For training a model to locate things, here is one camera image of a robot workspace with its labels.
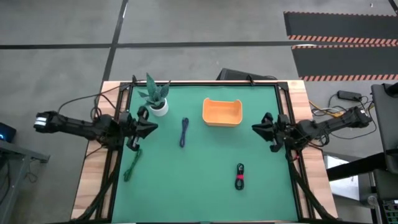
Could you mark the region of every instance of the red and black cord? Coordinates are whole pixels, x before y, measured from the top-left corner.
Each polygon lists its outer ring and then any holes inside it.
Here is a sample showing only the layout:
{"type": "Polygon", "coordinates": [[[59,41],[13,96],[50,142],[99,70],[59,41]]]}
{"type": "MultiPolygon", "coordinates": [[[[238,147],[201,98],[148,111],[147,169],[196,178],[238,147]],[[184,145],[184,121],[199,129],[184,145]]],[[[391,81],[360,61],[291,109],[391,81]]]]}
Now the red and black cord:
{"type": "Polygon", "coordinates": [[[239,163],[236,166],[236,180],[235,180],[236,190],[242,190],[244,187],[243,173],[244,173],[244,165],[242,163],[239,163]]]}

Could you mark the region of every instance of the gray floor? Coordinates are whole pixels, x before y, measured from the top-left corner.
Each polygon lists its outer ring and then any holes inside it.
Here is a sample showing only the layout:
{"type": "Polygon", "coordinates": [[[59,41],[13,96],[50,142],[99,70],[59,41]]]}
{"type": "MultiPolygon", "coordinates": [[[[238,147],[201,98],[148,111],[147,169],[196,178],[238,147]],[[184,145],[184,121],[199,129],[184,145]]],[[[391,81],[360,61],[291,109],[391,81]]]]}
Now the gray floor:
{"type": "MultiPolygon", "coordinates": [[[[0,44],[110,43],[121,0],[0,0],[0,44]]],[[[287,40],[283,11],[393,15],[386,0],[130,0],[119,42],[275,41],[287,40]]],[[[39,111],[97,93],[108,56],[102,50],[0,50],[0,120],[18,130],[16,143],[51,154],[39,175],[25,182],[12,223],[49,223],[69,219],[87,141],[67,134],[38,134],[32,125],[39,111]]],[[[228,67],[280,79],[298,79],[289,47],[220,47],[117,50],[110,80],[213,80],[228,67]]],[[[338,90],[369,95],[380,82],[306,83],[309,98],[326,106],[338,90]]],[[[336,105],[351,103],[333,100],[336,105]]],[[[92,100],[68,105],[63,114],[88,119],[92,100]]],[[[346,129],[355,136],[372,130],[346,129]]],[[[381,151],[379,133],[349,140],[333,139],[326,151],[368,156],[381,151]]],[[[370,222],[364,208],[336,199],[339,216],[370,222]]]]}

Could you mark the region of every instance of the orange container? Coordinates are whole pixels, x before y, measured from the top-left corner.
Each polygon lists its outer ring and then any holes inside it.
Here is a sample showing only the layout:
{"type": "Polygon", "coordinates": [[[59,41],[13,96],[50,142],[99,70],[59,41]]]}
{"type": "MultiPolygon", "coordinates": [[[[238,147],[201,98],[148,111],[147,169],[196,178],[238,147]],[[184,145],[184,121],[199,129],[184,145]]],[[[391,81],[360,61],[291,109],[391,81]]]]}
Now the orange container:
{"type": "Polygon", "coordinates": [[[242,121],[242,102],[214,101],[206,98],[203,101],[202,116],[209,126],[235,127],[242,121]]]}

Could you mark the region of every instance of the blue cable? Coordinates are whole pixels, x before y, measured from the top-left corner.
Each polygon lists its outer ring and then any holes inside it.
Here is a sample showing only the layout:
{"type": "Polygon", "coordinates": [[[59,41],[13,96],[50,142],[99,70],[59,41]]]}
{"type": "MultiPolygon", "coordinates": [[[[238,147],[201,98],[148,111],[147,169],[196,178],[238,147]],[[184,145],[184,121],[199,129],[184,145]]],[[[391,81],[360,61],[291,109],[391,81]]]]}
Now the blue cable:
{"type": "Polygon", "coordinates": [[[184,147],[184,145],[185,145],[185,133],[187,132],[187,129],[188,129],[188,123],[189,123],[188,118],[182,118],[182,134],[181,134],[181,138],[180,138],[180,146],[181,147],[184,147]]]}

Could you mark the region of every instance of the artificial plant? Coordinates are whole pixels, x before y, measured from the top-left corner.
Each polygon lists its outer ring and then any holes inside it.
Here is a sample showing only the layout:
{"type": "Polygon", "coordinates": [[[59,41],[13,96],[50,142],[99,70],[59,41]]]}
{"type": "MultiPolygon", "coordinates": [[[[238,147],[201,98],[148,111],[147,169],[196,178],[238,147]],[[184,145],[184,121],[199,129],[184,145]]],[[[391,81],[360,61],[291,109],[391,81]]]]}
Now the artificial plant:
{"type": "Polygon", "coordinates": [[[138,91],[138,94],[146,100],[146,106],[153,109],[161,109],[164,105],[165,98],[169,94],[170,82],[163,86],[157,86],[155,80],[147,73],[147,93],[138,91]]]}

